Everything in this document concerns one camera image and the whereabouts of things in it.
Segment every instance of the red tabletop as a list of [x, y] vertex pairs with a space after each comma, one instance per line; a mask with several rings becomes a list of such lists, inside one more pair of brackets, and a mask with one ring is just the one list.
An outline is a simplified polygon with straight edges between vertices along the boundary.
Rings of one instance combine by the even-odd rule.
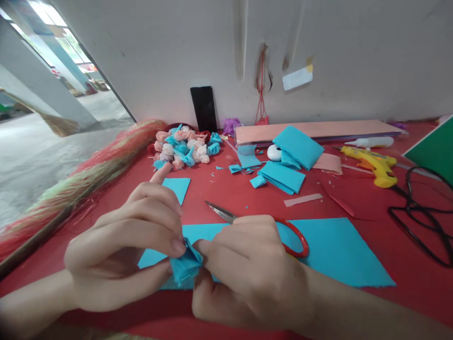
[[[376, 151], [397, 157], [409, 165], [400, 155], [432, 128], [430, 123], [409, 124], [409, 137], [398, 138], [391, 148]], [[358, 163], [353, 159], [345, 159], [330, 146], [326, 150], [341, 155], [345, 164], [355, 166]], [[272, 214], [288, 220], [348, 217], [397, 284], [396, 287], [364, 290], [453, 328], [453, 270], [428, 258], [387, 215], [386, 208], [389, 205], [404, 205], [404, 200], [396, 193], [375, 187], [370, 176], [350, 169], [344, 169], [344, 174], [339, 176], [320, 170], [303, 171], [307, 176], [299, 195], [290, 196], [273, 185], [254, 189], [249, 180], [256, 176], [256, 171], [251, 175], [232, 175], [229, 170], [216, 170], [216, 166], [228, 167], [226, 155], [234, 156], [234, 152], [228, 146], [223, 146], [220, 154], [211, 158], [210, 164], [196, 164], [190, 169], [170, 173], [169, 177], [192, 179], [183, 204], [183, 224], [224, 222], [205, 204], [205, 200], [225, 207], [237, 216]], [[70, 239], [91, 227], [104, 213], [123, 204], [139, 183], [151, 178], [154, 169], [151, 165], [152, 161], [146, 157], [138, 161], [127, 176], [107, 191], [91, 212], [81, 214], [82, 219], [74, 218], [67, 223], [57, 235], [4, 279], [0, 283], [0, 295], [63, 269], [63, 254]], [[396, 167], [394, 172], [400, 186], [403, 186], [406, 170]], [[452, 193], [438, 181], [414, 174], [413, 190], [420, 204], [453, 209]], [[324, 199], [289, 208], [283, 203], [286, 199], [314, 193], [321, 193]], [[355, 218], [346, 213], [328, 193], [341, 197], [352, 206], [356, 212]], [[446, 231], [452, 234], [451, 216], [439, 216], [438, 219]], [[408, 219], [404, 220], [413, 226], [425, 242], [442, 254], [436, 234], [417, 228]], [[88, 313], [76, 310], [65, 314], [60, 321], [158, 339], [246, 339], [257, 335], [255, 331], [236, 330], [196, 320], [191, 311], [191, 299], [191, 291], [160, 291], [114, 312]], [[295, 335], [290, 332], [267, 332], [259, 336], [261, 339], [290, 339]]]

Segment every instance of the hanging string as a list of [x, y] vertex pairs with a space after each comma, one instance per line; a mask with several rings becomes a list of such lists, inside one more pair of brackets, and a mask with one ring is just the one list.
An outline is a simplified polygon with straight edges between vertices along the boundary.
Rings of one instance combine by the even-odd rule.
[[256, 110], [255, 116], [255, 125], [267, 125], [269, 124], [269, 117], [264, 108], [264, 51], [265, 48], [261, 51], [261, 85], [258, 85], [258, 78], [256, 78], [256, 87], [258, 88], [258, 93], [260, 94], [260, 101], [258, 102], [258, 109]]

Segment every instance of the concrete pillar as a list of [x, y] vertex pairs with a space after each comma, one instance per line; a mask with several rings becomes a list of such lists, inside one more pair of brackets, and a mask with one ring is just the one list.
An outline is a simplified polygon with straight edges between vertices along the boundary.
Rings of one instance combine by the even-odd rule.
[[79, 70], [79, 67], [55, 39], [53, 32], [26, 0], [5, 1], [2, 3], [2, 9], [76, 90], [86, 94], [96, 92], [89, 84], [88, 77]]
[[[0, 64], [9, 74], [24, 84], [31, 92], [45, 102], [52, 111], [44, 113], [76, 121], [79, 129], [84, 129], [97, 120], [79, 101], [59, 82], [40, 60], [26, 47], [8, 21], [0, 17]], [[0, 84], [9, 90], [8, 82]], [[27, 100], [26, 95], [13, 93]]]

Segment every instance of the concrete floor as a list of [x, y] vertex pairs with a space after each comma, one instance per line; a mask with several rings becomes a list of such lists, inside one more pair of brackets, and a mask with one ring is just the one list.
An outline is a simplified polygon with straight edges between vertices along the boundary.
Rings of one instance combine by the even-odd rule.
[[0, 124], [0, 230], [133, 124], [112, 91], [78, 98], [99, 121], [60, 138], [36, 113]]

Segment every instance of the glue bottle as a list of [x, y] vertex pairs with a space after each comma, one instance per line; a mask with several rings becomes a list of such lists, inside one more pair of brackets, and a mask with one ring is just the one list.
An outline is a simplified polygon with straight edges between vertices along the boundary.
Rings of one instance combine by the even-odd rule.
[[358, 138], [353, 142], [346, 142], [346, 145], [354, 145], [356, 147], [389, 147], [394, 140], [391, 137], [370, 137]]

